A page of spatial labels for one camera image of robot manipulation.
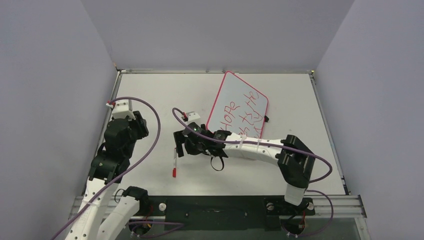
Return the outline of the pink framed whiteboard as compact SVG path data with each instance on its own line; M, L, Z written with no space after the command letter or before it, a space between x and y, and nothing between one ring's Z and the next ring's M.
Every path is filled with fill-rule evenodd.
M260 139L268 105L267 96L227 71L206 121L206 128L211 132L223 130Z

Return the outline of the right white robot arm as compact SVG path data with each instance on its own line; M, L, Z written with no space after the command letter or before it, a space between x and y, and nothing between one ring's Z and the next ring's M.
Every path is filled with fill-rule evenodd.
M185 153L203 154L220 160L240 158L277 166L287 183L283 209L294 214L302 207L316 158L296 136L274 140L251 138L227 130L211 132L204 125L192 122L187 128L175 131L173 137L178 157Z

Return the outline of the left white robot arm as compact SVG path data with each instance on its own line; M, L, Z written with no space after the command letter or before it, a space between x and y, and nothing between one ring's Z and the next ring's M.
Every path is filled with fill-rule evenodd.
M113 193L130 166L137 140L147 137L146 120L139 111L114 112L104 132L104 142L97 150L88 173L84 197L66 236L68 240L114 240L125 228L132 214L143 215L149 209L147 191L129 187L135 194L123 199L107 218L104 218Z

